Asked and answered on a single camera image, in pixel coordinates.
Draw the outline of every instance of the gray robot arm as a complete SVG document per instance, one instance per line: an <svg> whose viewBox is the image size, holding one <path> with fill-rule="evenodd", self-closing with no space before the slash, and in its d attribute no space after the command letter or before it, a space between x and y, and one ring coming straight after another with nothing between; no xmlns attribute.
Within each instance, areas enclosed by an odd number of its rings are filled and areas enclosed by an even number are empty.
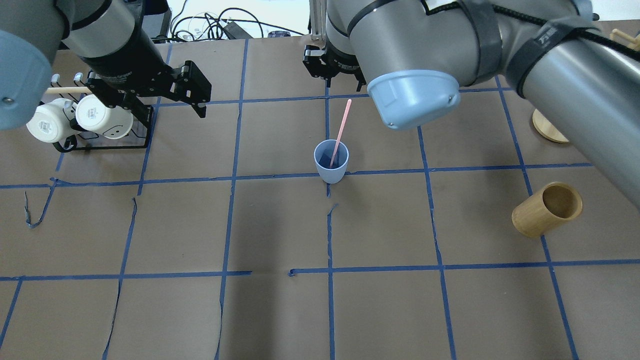
<svg viewBox="0 0 640 360"><path fill-rule="evenodd" d="M211 83L192 61L165 64L123 0L2 0L0 130L31 119L61 40L91 67L88 86L105 106L141 120L138 97L163 96L205 116Z"/></svg>
<svg viewBox="0 0 640 360"><path fill-rule="evenodd" d="M639 55L563 35L592 16L588 0L327 0L326 45L308 46L304 63L325 79L361 74L392 129L435 120L457 106L458 85L504 74L640 209Z"/></svg>

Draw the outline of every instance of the cup rim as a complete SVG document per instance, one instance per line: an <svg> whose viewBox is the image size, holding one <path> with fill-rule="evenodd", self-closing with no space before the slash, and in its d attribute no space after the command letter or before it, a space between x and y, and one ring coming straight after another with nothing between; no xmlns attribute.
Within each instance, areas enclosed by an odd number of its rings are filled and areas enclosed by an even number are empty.
<svg viewBox="0 0 640 360"><path fill-rule="evenodd" d="M571 195L573 196L573 198L576 201L576 210L572 213L572 215L570 217L559 217L556 214L554 214L551 210L549 210L549 208L547 207L547 205L543 202L544 208L545 210L547 210L547 213L549 213L550 215L552 215L554 218L556 219L560 219L563 221L569 221L569 220L573 220L575 218L577 218L578 216L580 216L582 214L582 209L583 209L583 203L582 203L582 196L580 195L580 193L578 192L578 190L576 190L573 186L567 184L567 183L563 183L561 181L554 181L552 183L546 184L544 188L541 189L540 191L540 198L542 199L542 196L544 195L545 191L547 191L549 188L552 187L559 187L559 188L564 188L567 189L571 192Z"/></svg>
<svg viewBox="0 0 640 360"><path fill-rule="evenodd" d="M323 170L326 170L326 171L342 170L342 168L344 168L347 165L347 163L349 162L349 148L347 147L347 144L345 144L344 142L340 142L340 144L342 144L344 146L344 149L347 150L347 158L346 158L346 160L344 160L344 163L340 167L337 167L337 168L326 168L326 167L320 165L320 163L316 159L316 151L318 150L320 145L322 145L325 142L336 142L336 139L326 139L326 140L323 140L323 141L319 142L316 145L316 148L314 149L314 162L316 163L316 166L318 166L318 167L320 167L320 168L322 168Z"/></svg>

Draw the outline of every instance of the black velcro strap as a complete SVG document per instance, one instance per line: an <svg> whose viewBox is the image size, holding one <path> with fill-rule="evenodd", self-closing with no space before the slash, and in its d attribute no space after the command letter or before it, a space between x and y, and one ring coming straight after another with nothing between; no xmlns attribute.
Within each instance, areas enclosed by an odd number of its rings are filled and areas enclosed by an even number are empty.
<svg viewBox="0 0 640 360"><path fill-rule="evenodd" d="M351 19L351 22L349 22L349 26L347 27L347 34L351 36L351 31L353 30L353 28L356 27L356 25L360 22L360 20L362 20L362 18L372 13L375 9L383 5L392 3L394 1L396 0L375 0L372 3L368 4L367 6L365 6L353 17L353 19Z"/></svg>
<svg viewBox="0 0 640 360"><path fill-rule="evenodd" d="M572 35L576 29L597 29L590 21L578 16L549 20L536 37L526 41L511 58L505 73L509 84L524 99L522 86L531 69L551 49Z"/></svg>
<svg viewBox="0 0 640 360"><path fill-rule="evenodd" d="M469 85L482 83L492 78L500 67L502 37L498 19L493 6L487 0L458 0L458 2L476 31L479 47L476 80Z"/></svg>

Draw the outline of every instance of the blue plastic cup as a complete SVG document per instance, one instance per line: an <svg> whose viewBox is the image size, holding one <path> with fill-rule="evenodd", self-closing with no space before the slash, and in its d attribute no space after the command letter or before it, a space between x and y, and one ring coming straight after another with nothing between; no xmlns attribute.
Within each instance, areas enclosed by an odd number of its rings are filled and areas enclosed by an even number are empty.
<svg viewBox="0 0 640 360"><path fill-rule="evenodd" d="M314 151L318 174L320 174L320 178L327 184L335 184L340 181L347 171L347 163L349 162L349 149L347 149L347 146L344 145L343 142L340 142L333 166L329 168L334 148L335 140L325 140L319 143Z"/></svg>

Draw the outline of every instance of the bamboo cup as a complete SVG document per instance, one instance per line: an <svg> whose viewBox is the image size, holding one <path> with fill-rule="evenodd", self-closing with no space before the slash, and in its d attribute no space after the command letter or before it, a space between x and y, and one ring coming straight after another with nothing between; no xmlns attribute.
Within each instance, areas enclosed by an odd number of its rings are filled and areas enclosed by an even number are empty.
<svg viewBox="0 0 640 360"><path fill-rule="evenodd" d="M511 213L513 225L524 236L537 238L582 213L582 197L565 183L549 183Z"/></svg>

